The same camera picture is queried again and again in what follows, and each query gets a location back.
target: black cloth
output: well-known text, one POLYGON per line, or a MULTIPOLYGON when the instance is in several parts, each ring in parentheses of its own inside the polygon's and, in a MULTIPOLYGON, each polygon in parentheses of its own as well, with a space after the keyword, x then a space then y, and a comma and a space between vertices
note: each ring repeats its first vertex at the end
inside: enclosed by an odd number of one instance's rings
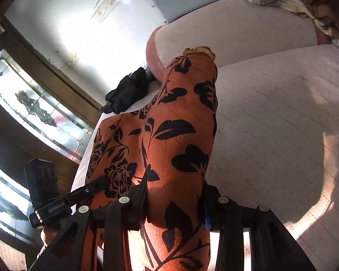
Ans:
POLYGON ((140 67, 135 72, 126 75, 118 87, 106 95, 106 105, 100 111, 109 114, 126 111, 135 102, 144 98, 148 93, 149 83, 154 80, 153 75, 147 78, 146 71, 140 67))

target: metal rivet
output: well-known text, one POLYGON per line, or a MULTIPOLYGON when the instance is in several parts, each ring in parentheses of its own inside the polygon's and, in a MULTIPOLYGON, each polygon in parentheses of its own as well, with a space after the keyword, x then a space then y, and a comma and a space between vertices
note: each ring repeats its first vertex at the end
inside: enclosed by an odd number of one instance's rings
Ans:
POLYGON ((267 212, 269 211, 270 209, 268 208, 268 206, 264 206, 264 205, 260 205, 259 206, 259 209, 261 212, 267 212))
POLYGON ((120 199, 119 199, 119 202, 121 204, 127 204, 129 202, 129 197, 127 196, 122 196, 120 199))
POLYGON ((228 201, 229 201, 229 199, 228 199, 228 197, 226 197, 226 196, 221 196, 221 197, 218 198, 218 201, 219 201, 221 204, 227 204, 228 201))
POLYGON ((78 211, 79 211, 79 213, 84 214, 84 213, 89 211, 89 207, 88 206, 81 206, 78 211))

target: white wall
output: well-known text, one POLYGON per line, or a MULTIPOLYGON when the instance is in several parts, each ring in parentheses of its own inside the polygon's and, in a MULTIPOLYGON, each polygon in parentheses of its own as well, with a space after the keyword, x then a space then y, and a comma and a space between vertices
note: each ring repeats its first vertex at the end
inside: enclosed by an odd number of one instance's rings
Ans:
POLYGON ((5 15, 51 64, 101 104, 142 65, 149 36, 164 22, 145 0, 15 0, 5 15))

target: decorative glass pattern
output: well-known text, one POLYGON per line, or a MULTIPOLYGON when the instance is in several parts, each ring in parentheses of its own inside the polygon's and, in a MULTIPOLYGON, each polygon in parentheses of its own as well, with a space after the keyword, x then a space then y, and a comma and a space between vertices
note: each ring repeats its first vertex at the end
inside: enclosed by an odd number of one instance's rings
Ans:
POLYGON ((0 52, 0 105, 52 149, 80 163, 93 129, 0 52))
POLYGON ((33 212, 29 191, 0 170, 0 228, 29 244, 40 242, 28 216, 33 212))

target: silver screw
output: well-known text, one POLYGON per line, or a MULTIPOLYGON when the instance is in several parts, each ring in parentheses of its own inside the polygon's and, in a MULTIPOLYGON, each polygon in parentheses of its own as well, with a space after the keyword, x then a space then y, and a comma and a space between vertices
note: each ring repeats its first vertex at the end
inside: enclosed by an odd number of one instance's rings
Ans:
POLYGON ((267 212, 269 211, 270 209, 268 208, 268 206, 264 206, 264 205, 260 205, 259 206, 259 209, 261 212, 267 212))
POLYGON ((218 201, 219 201, 221 204, 227 204, 228 201, 229 201, 229 199, 228 199, 228 197, 226 197, 226 196, 221 196, 221 197, 218 198, 218 201))
POLYGON ((129 202, 129 197, 127 196, 122 196, 120 199, 119 199, 119 202, 121 204, 127 204, 129 202))
POLYGON ((84 213, 89 211, 89 207, 88 206, 81 206, 78 211, 79 211, 79 213, 84 214, 84 213))

